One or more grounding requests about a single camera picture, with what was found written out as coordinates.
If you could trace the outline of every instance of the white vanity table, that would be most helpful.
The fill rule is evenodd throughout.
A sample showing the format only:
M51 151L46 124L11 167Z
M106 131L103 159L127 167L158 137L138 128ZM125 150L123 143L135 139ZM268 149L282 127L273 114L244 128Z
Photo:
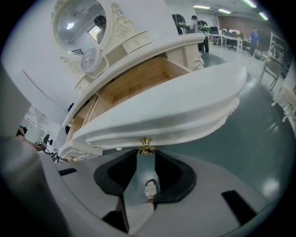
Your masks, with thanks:
M103 150L139 146L145 137L151 145L182 143L220 128L239 104L245 67L229 63L203 69L197 46L203 34L151 42L149 32L136 32L119 5L100 3L113 21L107 21L95 53L101 54L100 64L86 73L89 85L79 83L86 88L62 124L70 131L59 156L94 158ZM74 74L83 74L81 56L66 58Z

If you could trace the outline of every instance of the gray floor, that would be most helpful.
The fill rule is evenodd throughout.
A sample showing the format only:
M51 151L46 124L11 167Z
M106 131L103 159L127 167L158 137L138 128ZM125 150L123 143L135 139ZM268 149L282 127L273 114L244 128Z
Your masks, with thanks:
M203 53L205 67L227 61ZM248 74L240 105L226 123L201 139L157 147L220 165L273 201L290 181L296 157L296 139L280 106L271 107L270 92ZM138 156L138 170L125 191L126 205L143 203L144 183L155 177L154 157Z

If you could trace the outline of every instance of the ceiling light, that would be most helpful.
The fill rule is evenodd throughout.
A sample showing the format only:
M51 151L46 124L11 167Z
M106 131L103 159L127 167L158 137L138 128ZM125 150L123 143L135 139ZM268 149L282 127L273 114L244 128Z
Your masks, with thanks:
M260 15L264 20L268 20L268 17L267 17L263 12L259 12L259 15Z
M202 8L202 9L210 9L209 6L199 6L199 5L194 5L194 8Z
M230 14L231 13L230 11L227 11L227 10L224 10L224 9L219 9L218 11L223 12L223 13L226 13L226 14Z
M256 4L250 0L244 0L244 2L246 2L250 7L257 7Z
M70 23L70 24L68 24L68 25L67 25L67 30L70 30L73 26L74 26L74 23L73 23L73 22Z

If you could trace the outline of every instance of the white drawer front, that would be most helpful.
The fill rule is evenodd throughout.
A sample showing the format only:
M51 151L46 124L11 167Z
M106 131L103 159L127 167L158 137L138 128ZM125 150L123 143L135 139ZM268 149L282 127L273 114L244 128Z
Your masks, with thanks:
M145 31L123 42L122 45L129 54L130 52L135 51L136 49L147 45L148 43L151 43L151 39L148 35L148 32Z
M79 94L82 94L82 92L84 92L84 90L89 86L89 82L82 78L81 81L77 84L77 86L75 87L75 91L77 91Z

